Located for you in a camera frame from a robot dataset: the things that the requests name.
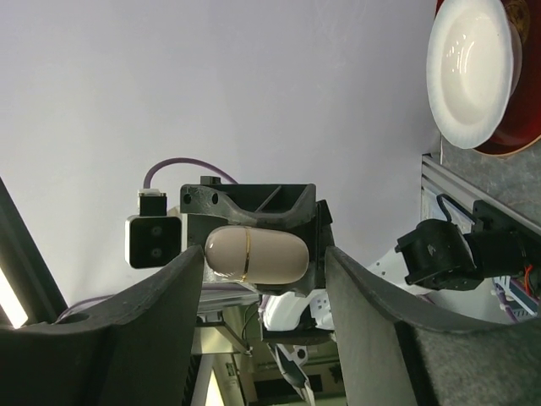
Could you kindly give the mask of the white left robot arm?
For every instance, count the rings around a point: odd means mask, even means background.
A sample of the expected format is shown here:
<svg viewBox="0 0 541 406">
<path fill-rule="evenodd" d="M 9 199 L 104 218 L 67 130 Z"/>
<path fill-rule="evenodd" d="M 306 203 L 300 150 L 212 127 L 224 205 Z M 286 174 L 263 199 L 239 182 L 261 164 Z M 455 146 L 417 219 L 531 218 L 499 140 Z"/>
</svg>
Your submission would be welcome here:
<svg viewBox="0 0 541 406">
<path fill-rule="evenodd" d="M 537 405 L 540 318 L 500 325 L 442 309 L 426 295 L 497 277 L 540 298 L 540 235 L 477 200 L 463 232 L 427 219 L 371 266 L 339 250 L 312 184 L 223 184 L 180 190 L 187 245 L 209 269 L 260 297 L 262 338 L 283 375 L 308 387 L 286 344 L 321 330 L 337 342 L 351 405 Z"/>
</svg>

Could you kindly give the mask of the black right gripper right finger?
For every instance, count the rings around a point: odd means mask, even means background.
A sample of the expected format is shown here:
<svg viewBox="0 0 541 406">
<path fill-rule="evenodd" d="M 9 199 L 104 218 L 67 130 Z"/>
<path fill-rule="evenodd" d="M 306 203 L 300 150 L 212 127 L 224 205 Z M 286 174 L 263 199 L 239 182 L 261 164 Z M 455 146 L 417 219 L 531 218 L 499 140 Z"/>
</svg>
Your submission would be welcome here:
<svg viewBox="0 0 541 406">
<path fill-rule="evenodd" d="M 538 405 L 540 320 L 504 325 L 429 304 L 325 253 L 347 403 Z"/>
</svg>

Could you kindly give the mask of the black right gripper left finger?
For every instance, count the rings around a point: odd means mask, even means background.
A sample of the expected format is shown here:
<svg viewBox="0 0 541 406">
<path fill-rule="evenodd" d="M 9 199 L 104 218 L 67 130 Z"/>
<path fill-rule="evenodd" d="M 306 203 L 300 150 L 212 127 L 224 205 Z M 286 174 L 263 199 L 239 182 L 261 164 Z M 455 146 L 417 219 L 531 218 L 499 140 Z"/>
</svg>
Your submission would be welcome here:
<svg viewBox="0 0 541 406">
<path fill-rule="evenodd" d="M 204 271 L 199 246 L 55 324 L 1 330 L 3 405 L 179 405 Z"/>
</svg>

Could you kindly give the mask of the beige earbuds charging case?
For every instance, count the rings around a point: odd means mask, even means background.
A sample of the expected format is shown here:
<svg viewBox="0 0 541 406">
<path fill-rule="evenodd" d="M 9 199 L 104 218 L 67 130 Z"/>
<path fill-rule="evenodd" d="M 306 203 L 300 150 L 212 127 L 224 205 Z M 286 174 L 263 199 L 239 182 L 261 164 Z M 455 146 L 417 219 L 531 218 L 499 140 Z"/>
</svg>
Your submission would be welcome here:
<svg viewBox="0 0 541 406">
<path fill-rule="evenodd" d="M 309 267 L 309 249 L 282 231 L 225 226 L 205 242 L 208 267 L 228 281 L 284 285 L 301 279 Z"/>
</svg>

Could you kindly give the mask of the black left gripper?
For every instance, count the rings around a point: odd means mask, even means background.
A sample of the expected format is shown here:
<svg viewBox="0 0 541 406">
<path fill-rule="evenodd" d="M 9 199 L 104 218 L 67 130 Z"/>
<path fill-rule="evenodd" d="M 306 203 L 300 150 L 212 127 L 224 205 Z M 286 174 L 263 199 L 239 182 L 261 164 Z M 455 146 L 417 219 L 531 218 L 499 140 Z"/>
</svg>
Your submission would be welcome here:
<svg viewBox="0 0 541 406">
<path fill-rule="evenodd" d="M 284 285 L 247 284 L 260 294 L 302 296 L 325 286 L 325 251 L 334 244 L 332 217 L 314 184 L 187 184 L 180 197 L 183 248 L 198 245 L 205 253 L 209 234 L 225 226 L 291 233 L 309 249 L 304 276 Z"/>
</svg>

